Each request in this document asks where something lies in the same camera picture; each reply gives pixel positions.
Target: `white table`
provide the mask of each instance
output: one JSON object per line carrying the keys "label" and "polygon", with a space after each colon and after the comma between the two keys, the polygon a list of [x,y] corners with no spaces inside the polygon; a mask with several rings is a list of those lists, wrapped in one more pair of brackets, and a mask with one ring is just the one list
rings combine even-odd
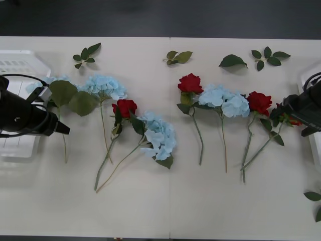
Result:
{"label": "white table", "polygon": [[[75,69],[72,56],[98,42],[102,49],[95,58],[97,65]],[[34,50],[54,73],[68,74],[76,83],[84,83],[94,72],[117,77],[128,88],[139,113],[150,109],[163,114],[175,125],[178,139],[170,171],[136,152],[96,195],[94,180],[105,155],[99,111],[78,117],[65,110],[63,121],[72,130],[67,137],[68,164],[64,164],[59,134],[42,138],[38,155],[26,160],[29,163],[2,162],[0,234],[319,240],[321,227],[313,216],[316,204],[303,192],[315,189],[321,174],[313,166],[308,139],[300,137],[299,129],[284,130],[285,147],[269,144],[248,169],[244,185],[239,169],[248,119],[226,121],[226,174],[217,116],[197,113],[205,142],[200,167],[197,132],[176,104],[179,78],[189,73],[199,75],[203,86],[223,83],[231,90],[256,90],[280,102],[297,93],[298,75],[320,59],[321,41],[1,37],[0,46]],[[257,72],[250,50],[266,46],[292,57],[281,67],[266,65]],[[162,59],[169,50],[193,51],[192,60],[167,67]],[[219,68],[228,54],[241,56],[249,69],[230,73]],[[110,103],[106,108],[110,129]],[[253,132],[249,157],[267,138],[259,124]],[[113,149],[113,159],[125,156],[138,138],[126,128]],[[111,169],[108,164],[101,180]]]}

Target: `leaf sprig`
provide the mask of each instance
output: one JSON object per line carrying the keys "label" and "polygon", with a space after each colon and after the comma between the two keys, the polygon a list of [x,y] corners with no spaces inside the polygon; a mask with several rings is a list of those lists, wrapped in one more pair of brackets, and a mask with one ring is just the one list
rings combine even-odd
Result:
{"label": "leaf sprig", "polygon": [[164,59],[163,61],[166,61],[167,65],[172,65],[172,64],[177,64],[177,63],[185,64],[190,59],[192,53],[193,52],[191,52],[191,51],[178,53],[178,52],[172,50],[167,53],[167,55],[166,55],[167,59]]}
{"label": "leaf sprig", "polygon": [[282,65],[280,60],[291,57],[291,55],[281,51],[272,54],[272,50],[269,47],[264,49],[264,58],[262,58],[262,54],[257,50],[252,50],[252,55],[257,59],[255,60],[255,62],[257,62],[257,71],[261,71],[264,68],[264,60],[272,66],[280,66]]}
{"label": "leaf sprig", "polygon": [[76,61],[81,61],[81,63],[75,64],[75,68],[79,69],[83,63],[95,63],[95,59],[90,57],[93,53],[95,53],[99,47],[101,46],[101,43],[95,44],[93,46],[90,46],[89,48],[84,48],[81,51],[81,54],[75,54],[73,56],[73,59]]}

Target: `rose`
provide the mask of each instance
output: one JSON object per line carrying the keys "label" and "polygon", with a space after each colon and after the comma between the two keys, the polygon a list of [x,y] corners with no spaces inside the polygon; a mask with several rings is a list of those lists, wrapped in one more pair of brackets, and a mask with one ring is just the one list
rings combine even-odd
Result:
{"label": "rose", "polygon": [[198,76],[193,74],[189,74],[180,79],[180,84],[178,84],[178,88],[182,92],[193,92],[195,94],[200,94],[203,92],[202,87],[200,86],[201,79]]}
{"label": "rose", "polygon": [[250,93],[246,99],[249,102],[251,111],[257,111],[260,114],[269,116],[269,111],[267,109],[272,104],[271,96],[265,96],[262,93],[254,91]]}
{"label": "rose", "polygon": [[115,114],[116,114],[117,106],[123,118],[130,118],[129,111],[135,114],[137,109],[137,105],[135,104],[135,102],[129,99],[120,99],[119,101],[117,101],[117,104],[112,104],[113,112]]}

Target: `white plastic crate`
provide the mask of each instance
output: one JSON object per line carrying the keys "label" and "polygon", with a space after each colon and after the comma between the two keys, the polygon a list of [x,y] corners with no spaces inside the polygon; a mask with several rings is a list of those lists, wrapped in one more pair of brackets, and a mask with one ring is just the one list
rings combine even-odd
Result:
{"label": "white plastic crate", "polygon": [[[0,74],[25,74],[42,79],[50,77],[51,69],[33,51],[0,50]],[[18,76],[10,76],[8,80],[8,90],[24,99],[29,96],[26,86],[35,82],[35,80]],[[28,135],[0,138],[0,156],[31,157],[33,150],[37,149],[38,142],[39,137]]]}

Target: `artificial leaf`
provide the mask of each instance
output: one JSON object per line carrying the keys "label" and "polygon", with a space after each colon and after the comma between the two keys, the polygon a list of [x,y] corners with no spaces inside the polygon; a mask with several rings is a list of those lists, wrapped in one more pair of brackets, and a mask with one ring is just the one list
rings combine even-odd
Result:
{"label": "artificial leaf", "polygon": [[85,116],[92,113],[97,105],[98,99],[95,96],[85,91],[80,91],[72,97],[68,106],[78,115]]}
{"label": "artificial leaf", "polygon": [[51,99],[57,107],[68,104],[71,98],[78,92],[77,87],[66,80],[52,82],[49,89],[52,93]]}
{"label": "artificial leaf", "polygon": [[284,142],[283,142],[283,140],[282,140],[282,138],[281,138],[280,135],[278,135],[276,132],[271,132],[271,136],[275,136],[273,139],[274,139],[279,145],[281,145],[281,146],[284,147]]}
{"label": "artificial leaf", "polygon": [[281,64],[281,61],[275,57],[270,57],[267,59],[267,62],[273,66],[280,66],[282,65]]}
{"label": "artificial leaf", "polygon": [[161,161],[161,160],[156,160],[156,162],[158,164],[160,164],[161,166],[167,167],[168,169],[171,168],[173,162],[174,162],[174,157],[172,155],[170,155],[169,157],[167,157],[165,160]]}
{"label": "artificial leaf", "polygon": [[167,65],[177,64],[178,60],[168,60],[166,63]]}
{"label": "artificial leaf", "polygon": [[257,71],[261,71],[264,68],[264,62],[262,60],[259,60],[256,65]]}
{"label": "artificial leaf", "polygon": [[137,116],[135,116],[131,111],[129,112],[130,112],[130,122],[132,124],[132,127],[134,128],[137,134],[144,136],[145,135],[144,122],[137,119]]}
{"label": "artificial leaf", "polygon": [[84,49],[81,51],[80,56],[81,56],[81,58],[82,58],[83,60],[88,59],[88,57],[89,57],[88,49],[87,49],[87,48],[84,48]]}
{"label": "artificial leaf", "polygon": [[264,128],[266,128],[268,132],[271,132],[272,126],[271,126],[270,120],[260,118],[260,121],[261,121],[262,125],[264,126]]}
{"label": "artificial leaf", "polygon": [[101,46],[101,43],[98,43],[98,44],[95,44],[95,45],[93,45],[93,46],[90,46],[90,47],[88,48],[88,54],[89,54],[89,55],[93,54],[94,52],[97,51],[97,49],[99,49],[100,46]]}
{"label": "artificial leaf", "polygon": [[167,53],[166,58],[172,60],[178,52],[171,50]]}
{"label": "artificial leaf", "polygon": [[291,57],[291,55],[289,55],[287,53],[284,53],[284,52],[281,52],[281,51],[275,52],[273,54],[273,56],[277,57],[277,58],[284,58],[284,59]]}
{"label": "artificial leaf", "polygon": [[182,52],[174,60],[177,60],[180,64],[185,64],[190,59],[192,53],[191,51]]}
{"label": "artificial leaf", "polygon": [[75,54],[72,58],[76,61],[81,61],[81,56],[79,54]]}
{"label": "artificial leaf", "polygon": [[79,69],[81,67],[82,63],[80,64],[75,64],[76,69]]}
{"label": "artificial leaf", "polygon": [[181,104],[192,105],[192,93],[182,92],[181,93]]}
{"label": "artificial leaf", "polygon": [[94,58],[89,58],[85,61],[86,63],[95,63]]}
{"label": "artificial leaf", "polygon": [[306,192],[304,194],[307,199],[311,201],[320,201],[321,200],[321,194],[316,193],[316,192]]}
{"label": "artificial leaf", "polygon": [[315,222],[321,221],[321,207],[319,207],[318,211],[316,212]]}
{"label": "artificial leaf", "polygon": [[271,57],[271,55],[272,55],[272,50],[269,47],[266,47],[264,49],[264,57],[267,59],[267,58]]}
{"label": "artificial leaf", "polygon": [[177,104],[177,107],[184,113],[189,114],[190,113],[190,106],[187,104]]}
{"label": "artificial leaf", "polygon": [[252,55],[253,55],[253,57],[256,58],[256,59],[262,58],[261,53],[260,53],[259,51],[257,51],[257,50],[252,50]]}
{"label": "artificial leaf", "polygon": [[243,59],[241,59],[240,57],[238,57],[234,54],[230,54],[230,55],[224,57],[221,64],[219,65],[219,67],[231,67],[231,66],[237,65],[237,64],[245,65],[247,67],[247,63],[245,63],[243,61]]}

